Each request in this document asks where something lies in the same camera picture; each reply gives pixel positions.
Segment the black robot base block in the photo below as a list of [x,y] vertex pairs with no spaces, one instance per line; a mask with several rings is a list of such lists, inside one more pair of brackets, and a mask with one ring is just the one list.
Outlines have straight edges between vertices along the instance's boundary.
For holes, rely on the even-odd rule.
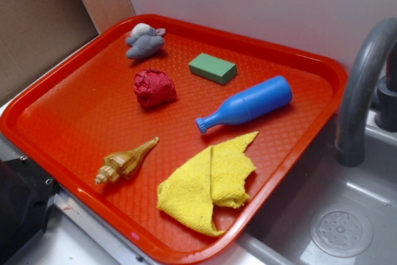
[[57,188],[28,157],[1,161],[1,264],[10,264],[45,234]]

